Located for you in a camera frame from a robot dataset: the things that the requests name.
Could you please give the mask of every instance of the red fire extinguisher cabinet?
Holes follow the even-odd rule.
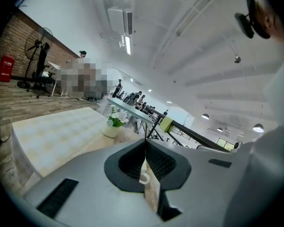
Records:
[[[0,60],[0,81],[10,81],[11,71],[13,70],[14,63],[15,59],[13,57],[7,55],[2,57]]]

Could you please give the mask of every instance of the ceiling-mounted camera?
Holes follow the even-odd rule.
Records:
[[[240,63],[241,62],[241,58],[239,56],[235,57],[235,63]]]

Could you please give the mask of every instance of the wooden floor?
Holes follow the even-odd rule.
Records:
[[[55,91],[53,97],[44,93],[37,99],[36,92],[26,92],[25,89],[18,88],[17,81],[0,82],[0,138],[7,139],[13,122],[83,107],[97,107],[96,104],[85,100],[60,97],[59,89],[56,88]],[[7,189],[13,192],[21,191],[12,160],[10,139],[0,145],[0,180]]]

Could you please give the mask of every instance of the rectangular ceiling light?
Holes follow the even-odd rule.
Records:
[[[130,37],[126,36],[125,37],[125,42],[126,42],[126,51],[127,51],[127,54],[131,54],[131,39]]]

